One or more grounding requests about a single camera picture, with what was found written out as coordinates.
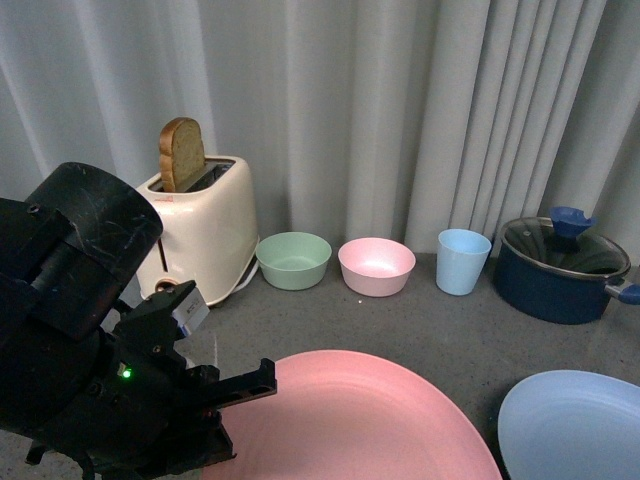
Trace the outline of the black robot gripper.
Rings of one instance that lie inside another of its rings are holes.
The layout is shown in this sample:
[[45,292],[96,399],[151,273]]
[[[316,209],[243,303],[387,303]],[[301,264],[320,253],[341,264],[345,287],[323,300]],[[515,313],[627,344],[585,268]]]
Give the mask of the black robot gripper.
[[276,364],[221,380],[213,365],[189,365],[175,344],[209,313],[195,282],[117,307],[106,357],[85,392],[79,425],[85,479],[157,479],[230,460],[220,409],[277,393]]

